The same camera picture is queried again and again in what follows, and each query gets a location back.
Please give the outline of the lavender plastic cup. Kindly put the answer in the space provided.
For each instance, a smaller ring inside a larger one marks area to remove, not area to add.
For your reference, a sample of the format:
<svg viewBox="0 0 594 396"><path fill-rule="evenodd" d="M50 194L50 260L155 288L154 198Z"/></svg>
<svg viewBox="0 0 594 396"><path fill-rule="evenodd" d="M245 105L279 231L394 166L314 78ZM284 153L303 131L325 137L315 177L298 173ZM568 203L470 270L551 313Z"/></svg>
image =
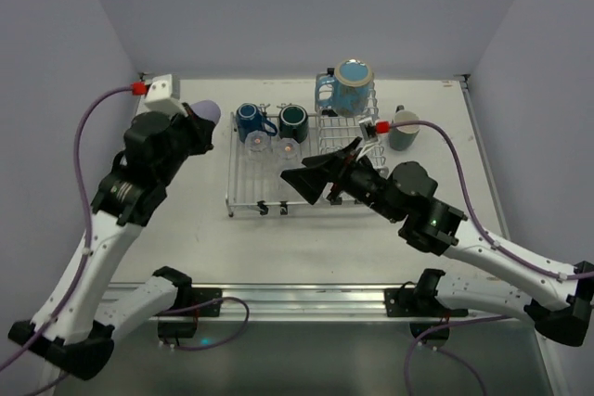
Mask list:
<svg viewBox="0 0 594 396"><path fill-rule="evenodd" d="M192 111L200 118L217 124L221 118L221 109L212 100L201 100L190 106Z"/></svg>

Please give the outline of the grey blue mug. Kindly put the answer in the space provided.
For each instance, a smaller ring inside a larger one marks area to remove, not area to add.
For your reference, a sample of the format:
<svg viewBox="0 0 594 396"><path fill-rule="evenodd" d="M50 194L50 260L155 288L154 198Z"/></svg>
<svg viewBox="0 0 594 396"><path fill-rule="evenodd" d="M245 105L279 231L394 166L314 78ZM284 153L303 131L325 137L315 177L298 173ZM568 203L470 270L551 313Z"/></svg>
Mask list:
<svg viewBox="0 0 594 396"><path fill-rule="evenodd" d="M399 105L394 113L392 127L388 133L388 143L392 150L405 151L409 149L415 141L420 131L418 124L403 125L403 122L418 121L420 118L414 112L406 110L403 105Z"/></svg>

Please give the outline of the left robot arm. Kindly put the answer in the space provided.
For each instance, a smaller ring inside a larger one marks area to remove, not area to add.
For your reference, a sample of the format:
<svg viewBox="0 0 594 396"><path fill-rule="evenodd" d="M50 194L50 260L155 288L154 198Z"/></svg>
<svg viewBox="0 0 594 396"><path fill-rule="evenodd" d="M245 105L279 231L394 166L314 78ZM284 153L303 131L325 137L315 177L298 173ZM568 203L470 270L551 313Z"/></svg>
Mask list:
<svg viewBox="0 0 594 396"><path fill-rule="evenodd" d="M100 305L124 254L166 199L182 164L213 148L220 108L205 100L182 109L134 117L123 150L91 202L90 231L42 308L9 330L10 340L70 376L95 377L123 337L150 317L190 302L190 277L164 266L128 296Z"/></svg>

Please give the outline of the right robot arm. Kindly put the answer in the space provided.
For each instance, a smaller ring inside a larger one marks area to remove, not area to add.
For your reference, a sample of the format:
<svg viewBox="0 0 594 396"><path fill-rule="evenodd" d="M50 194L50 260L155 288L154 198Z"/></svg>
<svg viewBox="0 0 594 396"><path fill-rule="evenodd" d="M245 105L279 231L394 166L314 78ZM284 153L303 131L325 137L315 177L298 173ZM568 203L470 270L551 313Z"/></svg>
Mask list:
<svg viewBox="0 0 594 396"><path fill-rule="evenodd" d="M398 235L423 253L472 265L495 279L473 281L444 272L424 272L414 290L421 308L477 309L523 320L562 345L586 338L593 301L593 265L557 262L484 230L469 216L435 197L437 183L416 161L377 172L355 139L347 147L305 158L281 178L308 203L324 190L345 193L391 223Z"/></svg>

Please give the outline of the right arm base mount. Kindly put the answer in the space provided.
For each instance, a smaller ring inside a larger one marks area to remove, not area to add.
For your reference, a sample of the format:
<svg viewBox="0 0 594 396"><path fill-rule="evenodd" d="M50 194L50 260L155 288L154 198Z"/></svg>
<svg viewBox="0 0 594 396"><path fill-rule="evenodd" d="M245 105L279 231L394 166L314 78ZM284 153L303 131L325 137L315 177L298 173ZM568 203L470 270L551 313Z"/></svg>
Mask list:
<svg viewBox="0 0 594 396"><path fill-rule="evenodd" d="M415 294L416 285L407 281L397 287L388 287L383 291L383 303L388 317L427 318L430 322L410 322L409 331L415 339L426 330L444 325L449 321L449 313L439 303L425 301Z"/></svg>

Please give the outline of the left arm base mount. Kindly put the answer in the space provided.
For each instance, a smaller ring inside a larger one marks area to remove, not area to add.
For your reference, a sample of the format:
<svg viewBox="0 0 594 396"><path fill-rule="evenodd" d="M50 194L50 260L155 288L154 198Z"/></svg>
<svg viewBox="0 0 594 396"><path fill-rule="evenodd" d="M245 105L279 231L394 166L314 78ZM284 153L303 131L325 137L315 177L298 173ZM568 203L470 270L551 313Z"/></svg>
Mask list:
<svg viewBox="0 0 594 396"><path fill-rule="evenodd" d="M201 318L216 318L221 302L207 304L223 297L219 287L194 287L170 310L157 315L157 336L163 343L180 346L182 340L192 339L198 332Z"/></svg>

